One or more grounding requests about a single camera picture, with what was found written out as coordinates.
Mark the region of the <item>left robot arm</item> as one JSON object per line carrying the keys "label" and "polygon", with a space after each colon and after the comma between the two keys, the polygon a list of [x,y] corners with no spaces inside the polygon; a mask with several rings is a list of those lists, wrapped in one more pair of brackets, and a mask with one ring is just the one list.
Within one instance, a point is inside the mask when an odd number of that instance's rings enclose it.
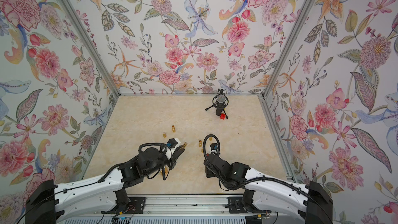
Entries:
{"label": "left robot arm", "polygon": [[146,143],[139,146],[132,159],[115,164],[103,175],[65,184],[45,180],[26,200],[21,220],[26,224],[56,224],[95,212],[123,213],[132,205],[126,189],[159,173],[166,180],[165,170],[175,167],[186,145],[179,139]]}

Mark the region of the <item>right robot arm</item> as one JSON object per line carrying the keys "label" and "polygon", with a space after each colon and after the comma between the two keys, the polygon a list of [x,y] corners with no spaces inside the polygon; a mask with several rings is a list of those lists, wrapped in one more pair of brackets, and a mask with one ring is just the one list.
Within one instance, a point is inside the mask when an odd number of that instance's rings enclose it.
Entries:
{"label": "right robot arm", "polygon": [[286,214],[305,224],[331,224],[333,222],[333,200],[323,186],[315,181],[308,185],[281,180],[240,163],[228,163],[220,156],[221,144],[213,135],[211,151],[204,151],[204,166],[208,178],[215,177],[226,191],[244,190],[242,204],[248,212],[275,211]]}

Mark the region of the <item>black microphone on tripod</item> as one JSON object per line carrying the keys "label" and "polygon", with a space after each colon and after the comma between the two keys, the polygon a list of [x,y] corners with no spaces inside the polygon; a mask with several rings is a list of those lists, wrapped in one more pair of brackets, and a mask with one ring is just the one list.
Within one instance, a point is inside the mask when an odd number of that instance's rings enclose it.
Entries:
{"label": "black microphone on tripod", "polygon": [[211,108],[215,108],[216,109],[216,115],[220,117],[221,114],[225,114],[226,118],[225,119],[229,119],[225,108],[228,106],[229,104],[229,99],[226,96],[226,94],[224,93],[223,89],[218,89],[218,94],[216,96],[213,97],[212,99],[212,105],[208,108],[206,108],[205,110],[208,111]]}

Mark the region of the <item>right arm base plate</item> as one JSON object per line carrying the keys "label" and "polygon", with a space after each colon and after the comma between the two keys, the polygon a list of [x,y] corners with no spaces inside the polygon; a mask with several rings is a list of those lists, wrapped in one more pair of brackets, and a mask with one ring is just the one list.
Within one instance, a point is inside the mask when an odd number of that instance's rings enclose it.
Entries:
{"label": "right arm base plate", "polygon": [[228,203],[224,207],[230,214],[270,214],[270,210],[258,210],[254,206],[244,204],[243,197],[227,197]]}

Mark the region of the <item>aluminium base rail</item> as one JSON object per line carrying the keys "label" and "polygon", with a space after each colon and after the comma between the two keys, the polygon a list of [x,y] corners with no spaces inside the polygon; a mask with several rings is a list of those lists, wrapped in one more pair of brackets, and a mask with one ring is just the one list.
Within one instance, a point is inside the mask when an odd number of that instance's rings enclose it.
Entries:
{"label": "aluminium base rail", "polygon": [[272,208],[270,214],[230,214],[227,197],[238,195],[132,195],[146,197],[143,214],[92,214],[68,224],[300,224],[301,220]]}

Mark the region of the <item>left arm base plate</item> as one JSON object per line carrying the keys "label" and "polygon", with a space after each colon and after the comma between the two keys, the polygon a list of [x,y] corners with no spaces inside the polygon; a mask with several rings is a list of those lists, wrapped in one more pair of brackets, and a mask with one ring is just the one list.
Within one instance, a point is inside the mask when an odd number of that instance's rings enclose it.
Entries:
{"label": "left arm base plate", "polygon": [[143,214],[146,205],[146,197],[129,197],[126,204],[122,204],[116,210],[118,214]]}

